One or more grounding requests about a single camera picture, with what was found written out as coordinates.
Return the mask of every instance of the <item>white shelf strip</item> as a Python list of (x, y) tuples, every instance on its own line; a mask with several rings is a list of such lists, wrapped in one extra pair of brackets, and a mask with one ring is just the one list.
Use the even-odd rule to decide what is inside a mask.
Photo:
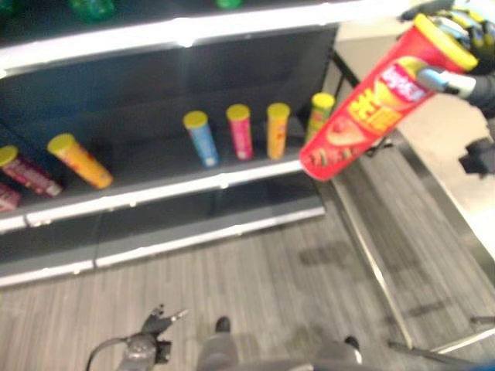
[(189, 47), (205, 39), (325, 26), (399, 15), (407, 0), (353, 0), (127, 26), (0, 49), (0, 77), (30, 66), (146, 47)]
[(21, 284), (23, 282), (56, 277), (63, 274), (79, 274), (82, 271), (88, 271), (90, 269), (93, 269), (93, 262), (91, 260), (85, 260), (77, 263), (60, 265), (59, 267), (42, 268), (36, 271), (12, 274), (0, 277), (0, 288), (13, 284)]
[(65, 206), (47, 208), (45, 210), (27, 213), (26, 219), (30, 226), (41, 226), (50, 224), (54, 220), (68, 219), (74, 216), (96, 213), (103, 210), (113, 210), (122, 206), (134, 207), (139, 203), (181, 196), (209, 189), (225, 189), (240, 182), (252, 182), (254, 180), (289, 174), (301, 170), (302, 166), (298, 159), (280, 163), (276, 162), (257, 168), (220, 173), (187, 182), (163, 185), (134, 192), (125, 192), (115, 196), (103, 196), (81, 203), (71, 203)]
[(252, 232), (255, 230), (262, 230), (271, 226), (278, 226), (286, 223), (295, 222), (298, 220), (312, 218), (314, 216), (321, 216), (325, 214), (325, 208), (323, 206), (298, 211), (294, 213), (288, 213), (281, 216), (273, 216), (270, 218), (255, 220), (245, 224), (237, 224), (218, 230), (212, 230), (210, 232), (197, 234), (196, 236), (184, 237), (178, 240), (167, 241), (165, 243), (158, 243), (147, 247), (136, 247), (134, 250), (127, 251), (125, 253), (114, 254), (108, 257), (100, 257), (96, 259), (97, 267), (107, 267), (116, 263), (121, 263), (127, 260), (134, 260), (141, 257), (147, 257), (155, 254), (164, 253), (166, 251), (177, 250), (183, 247), (196, 245), (198, 243), (205, 243), (214, 240), (220, 240), (226, 237), (240, 236), (244, 233)]
[(6, 217), (4, 219), (0, 219), (0, 234), (10, 230), (18, 230), (26, 227), (27, 225), (23, 216), (13, 216), (10, 218)]

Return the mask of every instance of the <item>orange chip can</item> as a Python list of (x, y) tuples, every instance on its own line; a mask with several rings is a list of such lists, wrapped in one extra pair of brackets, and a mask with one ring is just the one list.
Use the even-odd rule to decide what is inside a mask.
[(94, 188), (106, 188), (114, 180), (107, 169), (77, 143), (72, 134), (57, 135), (48, 143), (47, 148), (48, 152), (73, 169)]
[(284, 103), (273, 103), (268, 106), (268, 157), (278, 160), (284, 156), (285, 139), (287, 138), (287, 120), (291, 109)]

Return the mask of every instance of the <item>chrome bar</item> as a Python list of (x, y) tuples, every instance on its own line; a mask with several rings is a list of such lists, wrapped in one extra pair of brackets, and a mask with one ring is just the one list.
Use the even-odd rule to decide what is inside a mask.
[(454, 342), (450, 342), (445, 345), (437, 346), (436, 348), (433, 348), (430, 350), (430, 352), (438, 353), (438, 354), (446, 354), (453, 352), (454, 350), (464, 348), (468, 345), (472, 345), (475, 342), (480, 342), (481, 340), (484, 340), (486, 338), (489, 338), (490, 336), (495, 335), (495, 328), (490, 328), (489, 330), (485, 330), (482, 332), (478, 332), (476, 334), (467, 336), (465, 338), (456, 340)]
[(399, 344), (398, 342), (389, 342), (388, 346), (392, 349), (398, 350), (399, 352), (403, 352), (406, 354), (410, 354), (412, 356), (420, 356), (427, 359), (433, 359), (437, 362), (445, 363), (447, 365), (456, 366), (461, 369), (465, 369), (466, 367), (474, 367), (477, 366), (476, 363), (466, 361), (464, 359), (459, 359), (451, 356), (444, 356), (443, 354), (438, 354), (425, 349), (413, 348), (409, 349), (405, 345)]
[(376, 278), (378, 284), (380, 285), (381, 291), (383, 292), (385, 299), (387, 300), (388, 306), (392, 311), (392, 315), (394, 316), (395, 321), (399, 326), (399, 329), (401, 331), (402, 337), (404, 338), (406, 346), (409, 349), (413, 349), (414, 348), (413, 340), (411, 334), (409, 333), (406, 327), (404, 317), (402, 317), (402, 314), (398, 308), (397, 303), (394, 300), (394, 297), (392, 296), (392, 293), (388, 287), (384, 275), (380, 267), (378, 266), (378, 263), (375, 260), (373, 254), (371, 253), (368, 243), (366, 242), (363, 234), (360, 231), (358, 224), (363, 224), (363, 222), (360, 220), (360, 217), (357, 215), (357, 212), (354, 210), (352, 199), (347, 194), (347, 191), (345, 190), (344, 185), (341, 184), (340, 178), (338, 176), (332, 181), (332, 184), (333, 184), (333, 188), (336, 191), (340, 204), (343, 207), (343, 211), (347, 216), (347, 218), (344, 218), (344, 220), (348, 221), (348, 227), (355, 235), (357, 242), (359, 244), (359, 248), (363, 253), (363, 255), (366, 257), (366, 260), (371, 270), (373, 271), (373, 275)]

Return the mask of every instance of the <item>metal frame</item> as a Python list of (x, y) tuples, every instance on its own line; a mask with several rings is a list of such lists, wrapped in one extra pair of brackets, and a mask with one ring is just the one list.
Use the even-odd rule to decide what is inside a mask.
[[(339, 56), (338, 53), (335, 53), (333, 56), (333, 62), (338, 67), (341, 72), (341, 76), (339, 79), (339, 83), (337, 85), (335, 96), (336, 99), (339, 100), (340, 93), (343, 86), (343, 81), (347, 80), (352, 87), (355, 87), (360, 81), (357, 79), (356, 75), (353, 71), (347, 66), (347, 64), (343, 61), (343, 59)], [(401, 147), (408, 146), (405, 141), (402, 141)], [(457, 349), (464, 348), (468, 345), (472, 345), (476, 342), (484, 340), (492, 335), (495, 335), (495, 328), (490, 328), (482, 332), (478, 332), (476, 334), (472, 334), (462, 339), (457, 339), (453, 342), (447, 343), (445, 345), (437, 346), (433, 349), (420, 349), (415, 347), (414, 339), (412, 338), (408, 328), (405, 324), (405, 319), (402, 316), (402, 313), (399, 310), (398, 303), (394, 299), (394, 296), (388, 287), (386, 280), (384, 279), (384, 275), (382, 270), (377, 262), (377, 258), (379, 257), (379, 251), (374, 246), (373, 242), (370, 240), (367, 235), (367, 230), (364, 225), (363, 220), (360, 218), (359, 213), (355, 205), (353, 204), (353, 200), (351, 195), (347, 192), (344, 184), (340, 180), (340, 177), (337, 176), (332, 181), (333, 191), (336, 194), (337, 202), (340, 204), (340, 212), (343, 215), (343, 220), (346, 223), (346, 226), (350, 230), (353, 235), (355, 241), (357, 242), (357, 247), (360, 252), (363, 254), (367, 265), (370, 267), (374, 278), (376, 279), (378, 285), (380, 286), (380, 290), (385, 297), (385, 300), (391, 310), (392, 315), (394, 316), (395, 321), (398, 324), (401, 336), (404, 340), (404, 344), (398, 342), (389, 342), (388, 345), (399, 352), (405, 352), (412, 356), (421, 356), (427, 359), (432, 359), (437, 362), (443, 362), (449, 364), (451, 366), (456, 367), (470, 367), (475, 366), (476, 364), (473, 362), (466, 361), (464, 359), (457, 359), (455, 357), (446, 356), (447, 353), (453, 352)], [(492, 318), (480, 318), (473, 317), (471, 318), (472, 322), (481, 323), (481, 322), (491, 322), (493, 324)]]

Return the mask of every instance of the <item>store shelf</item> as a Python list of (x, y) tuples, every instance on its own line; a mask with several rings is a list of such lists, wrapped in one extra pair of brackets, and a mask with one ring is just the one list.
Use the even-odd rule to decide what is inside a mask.
[(314, 216), (325, 208), (303, 174), (152, 203), (101, 221), (96, 265), (104, 267)]
[(67, 169), (62, 181), (65, 190), (59, 196), (45, 199), (24, 192), (17, 210), (0, 214), (0, 231), (40, 226), (89, 213), (135, 207), (157, 199), (225, 189), (243, 182), (301, 171), (298, 152), (304, 132), (299, 120), (291, 118), (289, 121), (286, 155), (281, 160), (267, 158), (264, 136), (265, 129), (254, 125), (255, 157), (242, 162), (235, 157), (230, 134), (216, 133), (220, 166), (215, 168), (204, 168), (200, 164), (193, 144), (186, 136), (97, 153), (96, 157), (114, 175), (111, 187), (101, 191), (92, 189)]
[(364, 17), (398, 15), (403, 10), (401, 2), (377, 6), (370, 0), (247, 0), (230, 12), (217, 9), (213, 0), (121, 0), (113, 19), (87, 25), (72, 14), (66, 2), (31, 3), (26, 12), (7, 22), (2, 33), (0, 69), (7, 76), (115, 53), (321, 28)]
[(2, 237), (0, 287), (78, 274), (324, 213), (312, 181), (294, 174), (15, 231)]
[(93, 269), (97, 221), (87, 216), (0, 237), (0, 287)]

